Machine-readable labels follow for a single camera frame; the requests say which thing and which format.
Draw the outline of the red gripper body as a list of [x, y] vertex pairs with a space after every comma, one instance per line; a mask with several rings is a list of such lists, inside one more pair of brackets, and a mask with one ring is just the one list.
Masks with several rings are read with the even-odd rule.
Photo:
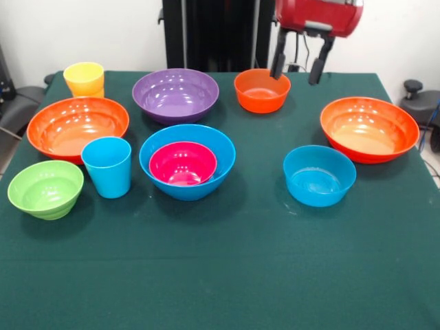
[[276, 18], [288, 30], [346, 38], [357, 27], [363, 9], [363, 1], [281, 0], [276, 1]]

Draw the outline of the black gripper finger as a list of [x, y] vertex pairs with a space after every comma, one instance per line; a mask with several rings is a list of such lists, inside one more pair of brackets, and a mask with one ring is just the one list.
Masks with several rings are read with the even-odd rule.
[[275, 80], [278, 80], [283, 72], [283, 67], [285, 64], [284, 51], [285, 51], [286, 38], [287, 38], [287, 30], [280, 29], [278, 31], [276, 49], [274, 52], [274, 58], [272, 61], [272, 66], [269, 74]]
[[309, 73], [310, 85], [317, 85], [320, 82], [320, 78], [324, 71], [327, 57], [329, 55], [329, 52], [332, 50], [335, 41], [334, 36], [323, 36], [322, 38], [324, 40], [324, 44], [321, 47], [319, 56], [313, 62], [311, 71]]

